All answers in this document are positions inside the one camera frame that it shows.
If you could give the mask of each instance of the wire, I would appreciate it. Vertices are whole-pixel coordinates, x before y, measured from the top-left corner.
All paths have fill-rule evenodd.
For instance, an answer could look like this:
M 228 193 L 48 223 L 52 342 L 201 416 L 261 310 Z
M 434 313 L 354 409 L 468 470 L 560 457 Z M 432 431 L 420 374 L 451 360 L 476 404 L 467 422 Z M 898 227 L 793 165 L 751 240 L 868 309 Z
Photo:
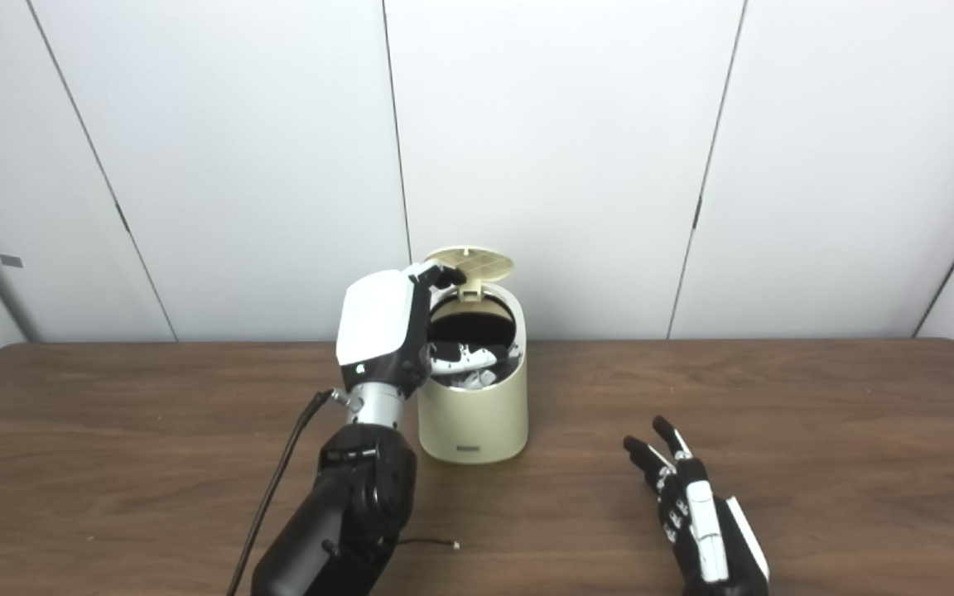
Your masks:
M 427 544 L 439 544 L 439 546 L 450 546 L 454 550 L 459 550 L 462 548 L 462 545 L 454 540 L 441 540 L 439 538 L 405 538 L 397 542 L 397 546 L 402 546 L 402 544 L 416 544 L 419 542 Z
M 319 408 L 322 407 L 322 404 L 325 404 L 326 400 L 329 400 L 332 395 L 333 389 L 315 393 L 311 398 L 311 402 L 308 402 L 307 407 L 304 408 L 304 411 L 300 412 L 299 418 L 296 418 L 296 425 L 292 427 L 289 440 L 285 444 L 285 449 L 282 450 L 282 457 L 279 459 L 277 468 L 275 468 L 275 473 L 272 474 L 272 481 L 267 485 L 264 498 L 260 502 L 260 507 L 257 508 L 257 514 L 253 517 L 253 525 L 249 527 L 249 536 L 246 536 L 245 544 L 242 546 L 242 554 L 238 556 L 238 566 L 234 567 L 234 577 L 231 578 L 230 586 L 227 588 L 227 596 L 234 596 L 234 594 L 238 592 L 239 584 L 242 583 L 242 576 L 245 574 L 245 566 L 248 565 L 249 555 L 253 552 L 253 544 L 257 540 L 257 533 L 260 532 L 260 526 L 264 523 L 264 516 L 267 514 L 267 509 L 270 504 L 272 504 L 272 499 L 275 498 L 277 485 L 281 482 L 282 475 L 289 465 L 289 458 L 292 457 L 292 451 L 296 448 L 296 441 L 300 439 L 300 431 L 304 430 L 304 426 L 307 426 L 307 423 L 311 422 L 311 418 L 314 418 L 315 412 L 318 411 Z

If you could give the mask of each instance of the beige trash can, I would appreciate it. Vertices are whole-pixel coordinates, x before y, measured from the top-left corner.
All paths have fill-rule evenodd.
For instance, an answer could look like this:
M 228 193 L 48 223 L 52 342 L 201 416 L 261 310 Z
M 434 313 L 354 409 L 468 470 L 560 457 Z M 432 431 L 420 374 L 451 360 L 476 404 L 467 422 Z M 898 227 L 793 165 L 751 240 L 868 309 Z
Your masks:
M 492 464 L 518 455 L 529 438 L 525 315 L 514 294 L 489 283 L 513 271 L 487 248 L 443 248 L 440 259 L 466 274 L 464 286 L 432 296 L 431 342 L 505 347 L 485 370 L 434 376 L 419 389 L 419 440 L 432 457 L 455 464 Z

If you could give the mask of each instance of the wooden table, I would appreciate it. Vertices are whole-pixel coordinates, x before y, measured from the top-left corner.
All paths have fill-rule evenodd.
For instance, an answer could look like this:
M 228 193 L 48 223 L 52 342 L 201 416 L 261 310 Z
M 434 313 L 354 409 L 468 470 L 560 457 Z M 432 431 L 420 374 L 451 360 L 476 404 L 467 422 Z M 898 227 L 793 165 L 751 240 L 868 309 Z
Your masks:
M 531 437 L 458 467 L 417 444 L 416 512 L 375 595 L 678 595 L 621 449 L 660 412 L 737 494 L 777 595 L 954 595 L 954 343 L 548 343 Z M 0 595 L 221 594 L 329 344 L 0 351 Z M 302 437 L 260 540 L 306 495 L 342 412 Z

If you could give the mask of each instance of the robotic hand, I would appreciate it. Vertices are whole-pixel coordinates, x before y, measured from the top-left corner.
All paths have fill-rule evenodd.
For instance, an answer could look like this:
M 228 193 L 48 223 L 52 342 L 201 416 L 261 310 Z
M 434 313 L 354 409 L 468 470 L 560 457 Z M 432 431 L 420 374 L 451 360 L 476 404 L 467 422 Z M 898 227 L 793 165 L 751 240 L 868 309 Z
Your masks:
M 337 361 L 344 426 L 319 452 L 314 487 L 253 571 L 253 596 L 366 596 L 412 513 L 417 458 L 398 431 L 428 378 L 431 288 L 465 283 L 430 260 L 376 272 L 344 295 Z
M 705 465 L 669 421 L 654 430 L 672 449 L 675 463 L 629 435 L 629 459 L 658 494 L 658 516 L 684 574 L 684 596 L 768 596 L 768 561 L 734 497 L 712 493 Z

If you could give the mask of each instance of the open lid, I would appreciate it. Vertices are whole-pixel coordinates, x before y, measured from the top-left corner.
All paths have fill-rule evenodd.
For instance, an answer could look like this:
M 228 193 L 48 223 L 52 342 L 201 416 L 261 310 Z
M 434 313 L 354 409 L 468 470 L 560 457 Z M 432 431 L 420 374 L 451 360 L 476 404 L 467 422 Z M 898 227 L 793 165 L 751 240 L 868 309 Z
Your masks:
M 459 300 L 480 302 L 484 298 L 485 282 L 499 281 L 514 271 L 514 261 L 504 254 L 479 246 L 450 246 L 429 253 L 429 259 L 439 259 L 466 274 L 466 283 L 459 286 Z

